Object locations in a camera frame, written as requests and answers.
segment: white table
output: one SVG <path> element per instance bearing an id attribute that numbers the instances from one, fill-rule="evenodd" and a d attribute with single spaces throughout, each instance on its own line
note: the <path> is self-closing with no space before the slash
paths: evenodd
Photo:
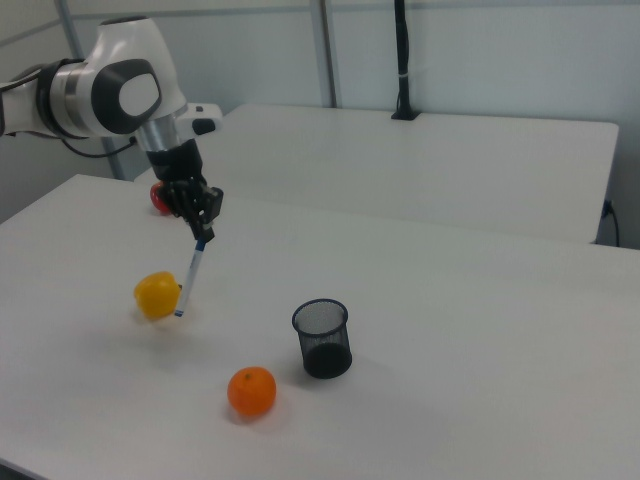
<path id="1" fill-rule="evenodd" d="M 617 135 L 595 122 L 244 105 L 198 144 L 205 177 L 231 195 L 589 243 Z"/>
<path id="2" fill-rule="evenodd" d="M 0 225 L 0 458 L 87 478 L 636 479 L 640 256 L 225 197 L 182 323 L 134 321 L 193 241 L 148 188 L 75 177 Z M 304 374 L 336 298 L 354 362 Z M 229 412 L 248 365 L 274 409 Z"/>

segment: yellow pepper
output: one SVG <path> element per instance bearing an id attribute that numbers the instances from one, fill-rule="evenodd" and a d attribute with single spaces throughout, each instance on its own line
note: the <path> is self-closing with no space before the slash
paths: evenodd
<path id="1" fill-rule="evenodd" d="M 149 320 L 171 315 L 180 297 L 180 285 L 170 272 L 152 273 L 133 290 L 138 308 Z"/>

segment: white wall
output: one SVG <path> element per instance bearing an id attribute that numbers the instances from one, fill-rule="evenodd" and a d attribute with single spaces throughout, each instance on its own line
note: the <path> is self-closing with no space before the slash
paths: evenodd
<path id="1" fill-rule="evenodd" d="M 85 54 L 105 18 L 152 17 L 189 101 L 217 103 L 224 113 L 249 102 L 328 105 L 308 0 L 70 1 L 69 10 Z M 119 157 L 127 179 L 149 168 L 141 152 Z"/>
<path id="2" fill-rule="evenodd" d="M 395 108 L 391 3 L 331 3 L 342 107 Z M 570 6 L 542 0 L 537 3 L 545 6 L 516 0 L 428 2 L 451 7 L 433 8 L 420 3 L 407 10 L 413 106 L 434 113 L 618 124 L 609 195 L 620 218 L 623 246 L 640 248 L 640 5 L 604 0 L 586 2 L 604 5 Z M 468 7 L 510 3 L 528 6 Z M 453 8 L 461 4 L 466 6 Z M 607 243 L 613 241 L 610 227 L 607 221 L 602 229 L 601 240 Z"/>
<path id="3" fill-rule="evenodd" d="M 2 0 L 0 83 L 27 67 L 70 56 L 53 2 Z M 95 142 L 83 148 L 96 151 Z M 0 222 L 77 173 L 111 176 L 106 160 L 80 158 L 56 140 L 0 138 Z"/>

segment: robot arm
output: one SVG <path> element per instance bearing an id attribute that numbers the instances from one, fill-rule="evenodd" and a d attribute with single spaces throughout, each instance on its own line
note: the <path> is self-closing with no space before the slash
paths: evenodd
<path id="1" fill-rule="evenodd" d="M 215 105 L 187 103 L 162 35 L 146 17 L 103 22 L 85 60 L 61 60 L 0 84 L 0 135 L 134 134 L 163 181 L 158 194 L 205 242 L 222 191 L 207 186 L 194 138 L 219 129 L 221 118 Z"/>

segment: black mesh cup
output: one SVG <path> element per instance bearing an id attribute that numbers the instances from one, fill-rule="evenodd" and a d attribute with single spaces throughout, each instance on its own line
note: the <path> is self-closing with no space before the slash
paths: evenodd
<path id="1" fill-rule="evenodd" d="M 335 300 L 311 300 L 293 314 L 304 369 L 315 378 L 334 378 L 351 366 L 346 307 Z"/>

